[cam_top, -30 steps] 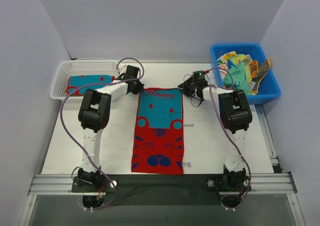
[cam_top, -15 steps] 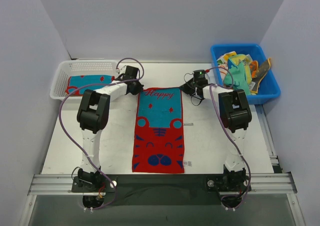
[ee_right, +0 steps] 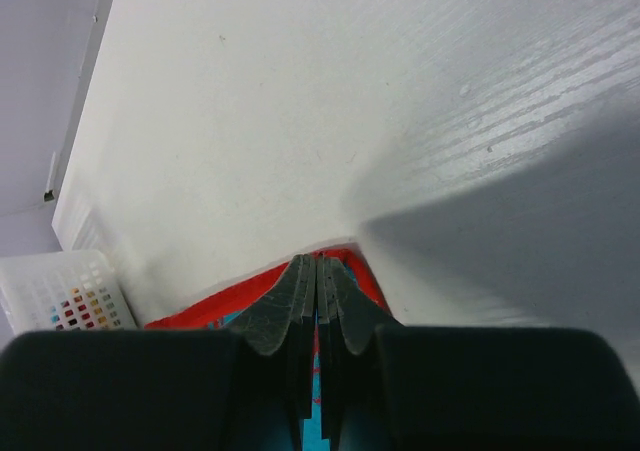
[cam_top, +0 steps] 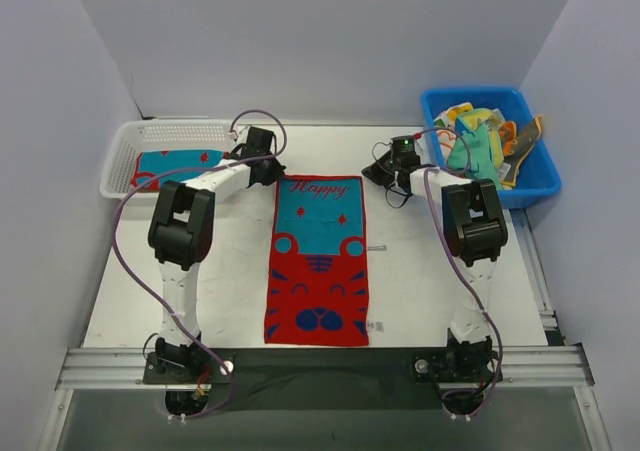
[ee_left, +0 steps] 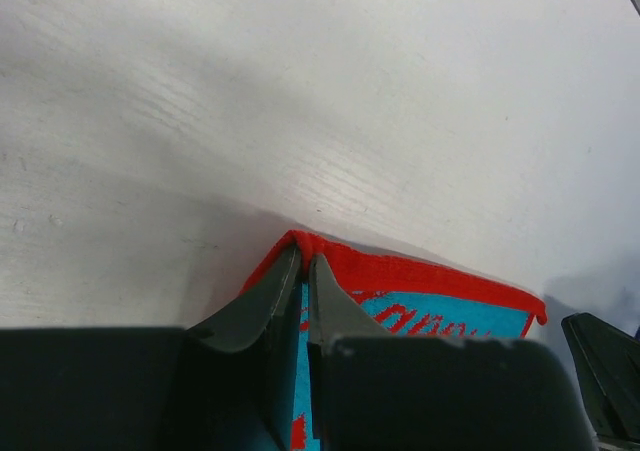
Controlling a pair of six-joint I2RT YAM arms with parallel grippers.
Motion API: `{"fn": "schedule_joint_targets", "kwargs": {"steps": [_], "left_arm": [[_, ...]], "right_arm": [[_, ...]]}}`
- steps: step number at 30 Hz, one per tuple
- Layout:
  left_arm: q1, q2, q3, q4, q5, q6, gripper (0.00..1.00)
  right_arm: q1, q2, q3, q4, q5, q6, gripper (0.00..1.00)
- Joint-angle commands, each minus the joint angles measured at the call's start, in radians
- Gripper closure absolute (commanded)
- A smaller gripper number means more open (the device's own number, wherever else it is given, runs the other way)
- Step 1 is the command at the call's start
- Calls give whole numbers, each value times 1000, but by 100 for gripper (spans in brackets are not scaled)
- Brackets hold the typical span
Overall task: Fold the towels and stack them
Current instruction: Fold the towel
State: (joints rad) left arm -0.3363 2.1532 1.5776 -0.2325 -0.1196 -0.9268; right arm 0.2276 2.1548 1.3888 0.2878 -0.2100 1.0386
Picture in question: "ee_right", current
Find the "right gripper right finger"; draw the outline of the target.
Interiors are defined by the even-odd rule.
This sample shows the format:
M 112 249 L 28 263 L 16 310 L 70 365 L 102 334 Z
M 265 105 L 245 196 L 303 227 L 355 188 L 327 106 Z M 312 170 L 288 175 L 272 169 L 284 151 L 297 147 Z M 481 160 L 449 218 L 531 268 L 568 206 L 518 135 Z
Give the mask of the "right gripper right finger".
M 344 265 L 316 262 L 321 432 L 332 450 L 390 450 L 375 330 L 395 318 L 367 297 Z

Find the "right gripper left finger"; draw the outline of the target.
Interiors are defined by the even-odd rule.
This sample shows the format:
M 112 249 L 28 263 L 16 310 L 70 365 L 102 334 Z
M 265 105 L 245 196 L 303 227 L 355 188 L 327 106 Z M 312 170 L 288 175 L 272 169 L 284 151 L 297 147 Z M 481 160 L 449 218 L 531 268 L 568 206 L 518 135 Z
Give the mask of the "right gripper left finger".
M 229 325 L 242 338 L 234 372 L 231 450 L 300 450 L 311 417 L 316 259 L 297 255 Z

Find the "red blue tiger towel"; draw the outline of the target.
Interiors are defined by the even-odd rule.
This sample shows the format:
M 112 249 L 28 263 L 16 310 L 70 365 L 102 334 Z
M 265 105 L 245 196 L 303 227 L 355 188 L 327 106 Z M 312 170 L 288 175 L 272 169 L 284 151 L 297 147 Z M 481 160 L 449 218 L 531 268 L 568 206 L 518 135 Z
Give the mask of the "red blue tiger towel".
M 299 254 L 149 330 L 214 330 L 241 340 L 224 446 L 384 446 L 375 330 L 396 325 L 366 263 L 348 249 Z

